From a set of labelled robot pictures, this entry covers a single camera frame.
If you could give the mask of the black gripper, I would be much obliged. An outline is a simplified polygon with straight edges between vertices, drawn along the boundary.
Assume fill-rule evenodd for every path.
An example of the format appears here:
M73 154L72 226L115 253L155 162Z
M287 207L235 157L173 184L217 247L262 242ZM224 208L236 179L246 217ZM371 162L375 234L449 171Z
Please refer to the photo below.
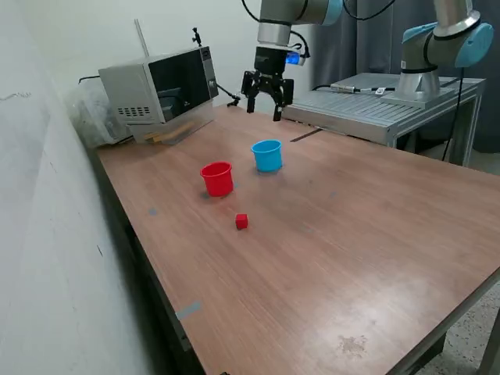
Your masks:
M255 98L259 94L260 74L270 77L267 94L275 103L273 121L280 121L283 109L293 102L295 82L283 79L288 51L284 49L257 47L255 50L255 71L245 71L241 93L247 98L247 113L255 111Z

